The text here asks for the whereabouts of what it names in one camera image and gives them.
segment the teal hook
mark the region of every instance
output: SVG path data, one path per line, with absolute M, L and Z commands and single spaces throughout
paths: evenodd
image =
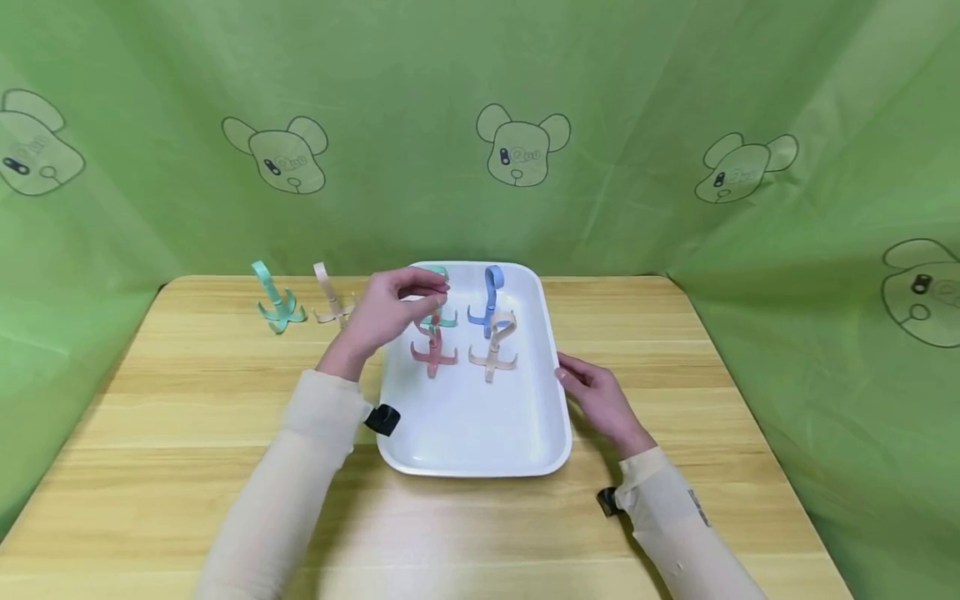
M 420 268 L 426 269 L 427 271 L 433 271 L 434 273 L 439 273 L 440 275 L 444 276 L 444 279 L 446 279 L 447 281 L 450 281 L 450 274 L 446 271 L 446 267 L 442 267 L 440 265 L 421 265 Z M 441 317 L 440 320 L 434 324 L 433 315 L 427 315 L 426 317 L 424 317 L 423 321 L 420 321 L 420 324 L 427 325 L 427 328 L 430 331 L 430 333 L 433 333 L 433 328 L 436 325 L 439 325 L 440 327 L 456 327 L 458 316 L 459 316 L 458 312 L 454 310 L 453 319 L 444 319 L 443 317 Z
M 267 325 L 270 326 L 270 329 L 272 329 L 274 333 L 280 334 L 287 328 L 288 323 L 302 323 L 306 321 L 306 310 L 304 310 L 302 306 L 300 306 L 300 310 L 297 310 L 297 298 L 294 296 L 294 293 L 290 291 L 290 288 L 284 288 L 286 298 L 283 298 L 276 289 L 274 276 L 270 275 L 267 265 L 263 264 L 262 260 L 257 260 L 252 266 L 253 272 L 256 273 L 256 277 L 260 280 L 260 285 L 267 291 L 267 296 L 270 298 L 270 302 L 276 310 L 275 312 L 267 310 L 263 307 L 263 302 L 256 304 L 256 307 L 260 309 L 260 314 L 267 320 Z

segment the bear face drawing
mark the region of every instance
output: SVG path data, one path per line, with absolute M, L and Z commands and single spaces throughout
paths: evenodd
M 704 164 L 713 170 L 694 193 L 711 204 L 726 204 L 753 194 L 771 171 L 783 171 L 797 157 L 800 145 L 793 135 L 781 135 L 769 144 L 746 144 L 739 133 L 728 133 L 710 146 Z
M 497 180 L 516 187 L 542 183 L 549 173 L 547 155 L 570 140 L 570 122 L 565 116 L 551 114 L 534 125 L 514 121 L 498 104 L 480 111 L 476 127 L 480 138 L 492 144 L 487 170 Z
M 312 194 L 324 187 L 326 177 L 314 157 L 326 150 L 326 132 L 313 119 L 296 117 L 285 131 L 258 132 L 233 117 L 221 127 L 234 148 L 253 157 L 260 178 L 273 188 Z
M 901 242 L 883 255 L 900 272 L 881 286 L 890 317 L 907 333 L 937 348 L 960 347 L 960 261 L 939 242 Z
M 34 92 L 10 89 L 0 100 L 0 178 L 24 196 L 42 196 L 77 177 L 84 158 L 57 132 L 63 115 Z

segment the green backdrop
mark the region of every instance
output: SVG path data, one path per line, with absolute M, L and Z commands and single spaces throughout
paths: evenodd
M 671 276 L 854 593 L 949 597 L 958 21 L 954 0 L 11 5 L 0 533 L 164 282 L 501 259 Z

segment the beige sleeve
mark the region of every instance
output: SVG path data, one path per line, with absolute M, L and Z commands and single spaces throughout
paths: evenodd
M 333 475 L 372 407 L 356 383 L 304 371 L 283 424 L 206 558 L 197 600 L 274 600 L 303 560 Z
M 674 600 L 766 598 L 713 530 L 690 485 L 657 446 L 620 463 L 617 505 Z

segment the plastic tray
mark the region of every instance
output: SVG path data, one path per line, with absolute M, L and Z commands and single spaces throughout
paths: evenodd
M 513 311 L 516 331 L 500 347 L 500 357 L 517 356 L 512 371 L 496 371 L 493 382 L 483 367 L 468 360 L 486 357 L 490 346 L 483 326 L 467 320 L 483 316 L 487 302 L 484 272 L 495 264 L 504 275 L 497 310 Z M 557 347 L 540 279 L 514 263 L 425 261 L 447 269 L 450 292 L 443 316 L 457 311 L 457 326 L 444 327 L 444 352 L 456 348 L 459 362 L 440 365 L 427 377 L 414 360 L 410 342 L 426 352 L 428 339 L 410 325 L 386 348 L 380 401 L 401 414 L 389 438 L 377 436 L 384 460 L 400 472 L 437 477 L 527 477 L 560 468 L 570 455 L 572 435 L 563 388 L 554 376 Z

